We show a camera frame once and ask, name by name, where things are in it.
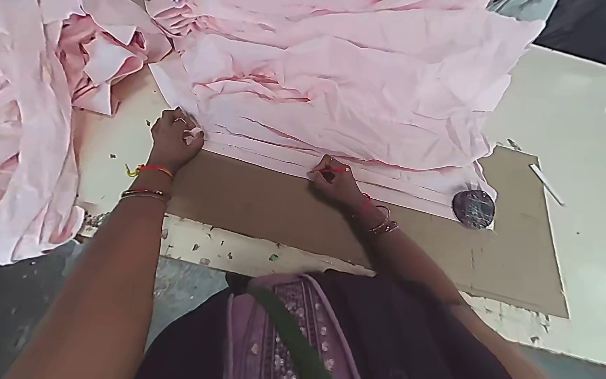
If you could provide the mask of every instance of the woman's left hand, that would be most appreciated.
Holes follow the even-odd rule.
[[[187,117],[181,108],[163,111],[151,128],[154,137],[154,147],[151,149],[147,165],[160,166],[176,172],[198,154],[203,147],[204,132],[193,137],[190,144],[186,143],[189,130],[199,127],[193,117]]]

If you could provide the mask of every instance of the pencil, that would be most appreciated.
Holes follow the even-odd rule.
[[[321,173],[347,173],[349,171],[349,168],[325,168],[323,170],[317,170]]]

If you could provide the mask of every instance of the stacked fabric layer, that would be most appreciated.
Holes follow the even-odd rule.
[[[210,151],[300,177],[331,154],[373,198],[455,219],[459,191],[496,196],[482,126],[544,25],[485,3],[151,0],[175,52],[150,67]]]
[[[170,50],[129,0],[0,1],[0,264],[81,226],[72,104],[112,114],[111,84]]]

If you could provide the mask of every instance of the dark floor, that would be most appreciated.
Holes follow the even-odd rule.
[[[25,347],[36,323],[55,298],[79,258],[74,243],[51,254],[0,267],[0,378]],[[177,317],[226,287],[225,274],[204,266],[161,257],[154,288],[149,342]],[[606,378],[606,367],[532,347],[522,347],[550,378]]]

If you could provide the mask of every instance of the fabric scraps on table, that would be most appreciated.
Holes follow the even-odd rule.
[[[455,219],[459,191],[496,197],[482,127],[544,26],[486,3],[151,0],[175,51],[149,66],[205,149],[299,177],[330,154],[372,198]]]
[[[207,150],[300,177],[332,154],[373,198],[449,219],[461,190],[494,199],[482,127],[543,21],[486,3],[0,0],[0,264],[76,234],[72,105],[112,115],[144,64]]]
[[[170,50],[129,0],[0,0],[0,264],[81,226],[72,104],[113,114],[111,84]]]

